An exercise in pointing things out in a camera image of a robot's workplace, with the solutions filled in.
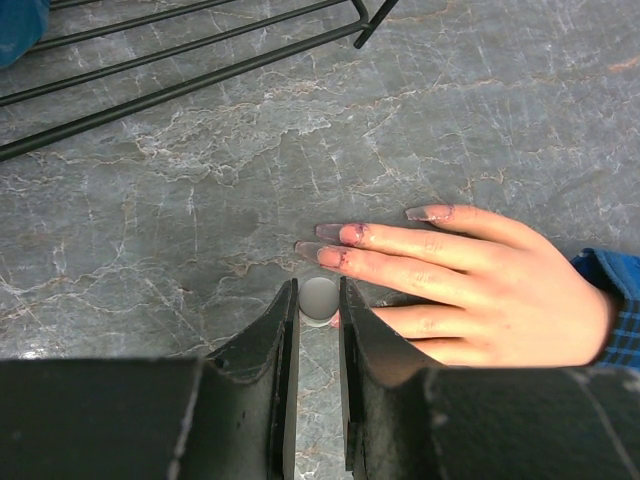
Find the blue plaid sleeve forearm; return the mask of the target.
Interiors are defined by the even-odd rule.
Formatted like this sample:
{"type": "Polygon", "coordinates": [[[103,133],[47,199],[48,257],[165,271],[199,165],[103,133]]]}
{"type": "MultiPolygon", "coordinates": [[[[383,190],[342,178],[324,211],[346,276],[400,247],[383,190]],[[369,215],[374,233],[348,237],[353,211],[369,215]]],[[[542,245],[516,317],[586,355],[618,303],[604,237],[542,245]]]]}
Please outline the blue plaid sleeve forearm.
{"type": "Polygon", "coordinates": [[[592,361],[600,367],[639,369],[639,257],[585,248],[570,263],[613,303],[604,344],[592,361]]]}

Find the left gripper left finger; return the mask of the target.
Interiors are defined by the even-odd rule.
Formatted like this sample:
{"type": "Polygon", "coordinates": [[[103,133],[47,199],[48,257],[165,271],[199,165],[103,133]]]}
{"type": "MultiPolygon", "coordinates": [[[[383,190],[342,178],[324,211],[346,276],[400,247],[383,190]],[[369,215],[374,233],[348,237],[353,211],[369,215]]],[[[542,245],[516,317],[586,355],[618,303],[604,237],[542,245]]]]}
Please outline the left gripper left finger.
{"type": "Polygon", "coordinates": [[[5,479],[290,479],[298,284],[204,357],[1,364],[5,479]]]}

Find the mannequin hand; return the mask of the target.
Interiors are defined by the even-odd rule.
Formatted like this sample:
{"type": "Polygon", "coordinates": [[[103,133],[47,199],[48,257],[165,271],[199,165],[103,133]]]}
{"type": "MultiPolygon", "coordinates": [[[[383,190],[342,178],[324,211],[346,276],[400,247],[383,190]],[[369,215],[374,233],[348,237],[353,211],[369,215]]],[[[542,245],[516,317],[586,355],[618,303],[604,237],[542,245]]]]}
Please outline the mannequin hand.
{"type": "Polygon", "coordinates": [[[409,209],[423,229],[322,224],[298,254],[356,280],[419,298],[376,309],[416,348],[449,366],[592,363],[613,303],[542,235],[464,205],[409,209]]]}

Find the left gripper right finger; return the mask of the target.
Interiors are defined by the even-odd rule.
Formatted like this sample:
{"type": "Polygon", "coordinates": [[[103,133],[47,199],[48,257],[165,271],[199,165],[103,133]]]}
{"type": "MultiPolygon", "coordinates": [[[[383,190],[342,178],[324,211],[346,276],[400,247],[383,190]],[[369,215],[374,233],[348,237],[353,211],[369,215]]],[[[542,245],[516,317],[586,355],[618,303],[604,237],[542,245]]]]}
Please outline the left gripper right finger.
{"type": "Polygon", "coordinates": [[[345,467],[356,479],[635,479],[639,374],[444,366],[340,282],[345,467]]]}

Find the blue item in rack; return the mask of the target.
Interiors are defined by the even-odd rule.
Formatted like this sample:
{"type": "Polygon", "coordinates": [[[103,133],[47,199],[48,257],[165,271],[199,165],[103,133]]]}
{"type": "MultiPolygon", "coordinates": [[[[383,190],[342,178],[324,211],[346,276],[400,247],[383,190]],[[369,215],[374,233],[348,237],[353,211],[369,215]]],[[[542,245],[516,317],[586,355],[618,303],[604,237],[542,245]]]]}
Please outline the blue item in rack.
{"type": "Polygon", "coordinates": [[[15,63],[46,33],[50,0],[1,0],[1,68],[15,63]]]}

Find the white nail polish cap brush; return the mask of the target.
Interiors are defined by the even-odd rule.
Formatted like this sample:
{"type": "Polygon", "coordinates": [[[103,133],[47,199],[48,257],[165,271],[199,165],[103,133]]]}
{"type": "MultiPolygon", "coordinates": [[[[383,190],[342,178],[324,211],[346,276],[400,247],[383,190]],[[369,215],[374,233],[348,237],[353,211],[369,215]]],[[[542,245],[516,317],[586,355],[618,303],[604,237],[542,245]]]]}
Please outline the white nail polish cap brush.
{"type": "Polygon", "coordinates": [[[304,323],[314,328],[328,326],[339,309],[339,289],[328,278],[314,277],[299,289],[299,308],[304,323]]]}

